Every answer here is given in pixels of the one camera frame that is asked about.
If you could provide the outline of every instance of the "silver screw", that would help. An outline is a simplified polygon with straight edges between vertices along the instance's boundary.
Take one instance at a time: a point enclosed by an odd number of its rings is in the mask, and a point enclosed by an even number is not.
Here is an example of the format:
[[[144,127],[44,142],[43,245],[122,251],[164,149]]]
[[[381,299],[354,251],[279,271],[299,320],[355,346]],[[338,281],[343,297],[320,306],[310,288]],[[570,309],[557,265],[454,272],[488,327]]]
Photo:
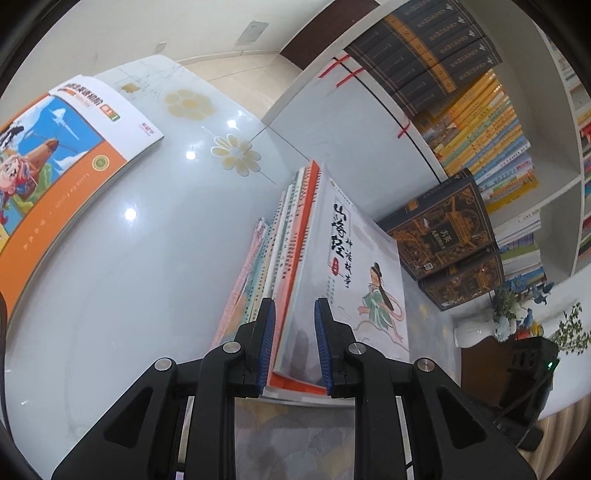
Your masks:
[[[226,353],[236,353],[240,351],[240,343],[238,342],[228,342],[223,344],[223,351]]]
[[[363,355],[366,350],[365,345],[360,342],[354,342],[349,345],[349,352],[354,355]]]
[[[168,370],[173,364],[173,361],[170,358],[160,358],[156,360],[154,364],[154,368],[161,372]]]
[[[417,361],[417,367],[424,372],[432,372],[435,369],[435,362],[430,358],[420,358]]]

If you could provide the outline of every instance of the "girl illustration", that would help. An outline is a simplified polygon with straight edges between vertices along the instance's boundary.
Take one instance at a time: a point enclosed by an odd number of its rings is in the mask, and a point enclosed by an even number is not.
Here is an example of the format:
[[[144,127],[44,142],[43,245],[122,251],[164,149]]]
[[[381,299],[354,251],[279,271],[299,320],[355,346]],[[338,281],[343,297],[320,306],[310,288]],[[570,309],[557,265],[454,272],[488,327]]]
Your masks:
[[[357,311],[360,315],[367,313],[369,321],[378,328],[383,330],[392,329],[396,338],[402,341],[394,322],[395,320],[402,322],[404,317],[402,308],[400,308],[393,296],[384,290],[382,272],[377,263],[374,263],[374,266],[369,269],[369,275],[371,277],[369,293],[363,297],[363,306],[359,307]]]

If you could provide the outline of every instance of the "flower pattern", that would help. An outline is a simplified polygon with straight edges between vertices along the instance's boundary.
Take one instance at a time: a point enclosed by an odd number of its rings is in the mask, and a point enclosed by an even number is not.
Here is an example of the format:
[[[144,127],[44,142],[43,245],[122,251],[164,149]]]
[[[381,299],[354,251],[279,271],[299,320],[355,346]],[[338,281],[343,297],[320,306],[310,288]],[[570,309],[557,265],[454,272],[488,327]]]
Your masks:
[[[214,139],[215,147],[212,154],[222,159],[222,167],[226,170],[236,168],[243,177],[248,177],[250,171],[259,172],[261,167],[257,163],[261,156],[252,150],[250,142],[238,140],[236,135],[228,134]]]
[[[215,109],[209,97],[188,89],[180,89],[164,97],[171,115],[197,122],[213,115]]]

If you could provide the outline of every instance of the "dark book set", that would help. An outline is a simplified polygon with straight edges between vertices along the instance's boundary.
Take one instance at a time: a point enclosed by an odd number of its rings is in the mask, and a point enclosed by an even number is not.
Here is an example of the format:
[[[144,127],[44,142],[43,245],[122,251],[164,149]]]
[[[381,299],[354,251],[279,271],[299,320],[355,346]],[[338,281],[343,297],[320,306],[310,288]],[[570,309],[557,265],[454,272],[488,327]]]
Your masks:
[[[345,51],[410,118],[471,85],[502,61],[458,0],[411,0]]]
[[[505,281],[485,205],[468,169],[378,222],[400,260],[441,310],[475,299]]]

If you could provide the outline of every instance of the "white vase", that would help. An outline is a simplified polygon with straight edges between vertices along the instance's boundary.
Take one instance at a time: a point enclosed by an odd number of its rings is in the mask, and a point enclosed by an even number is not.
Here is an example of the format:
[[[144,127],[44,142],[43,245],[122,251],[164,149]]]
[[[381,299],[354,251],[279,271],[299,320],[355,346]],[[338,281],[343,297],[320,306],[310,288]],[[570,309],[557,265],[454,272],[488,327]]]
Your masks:
[[[490,318],[470,319],[462,321],[453,330],[453,339],[457,347],[469,348],[476,345],[486,337],[494,335],[496,331],[496,323]]]

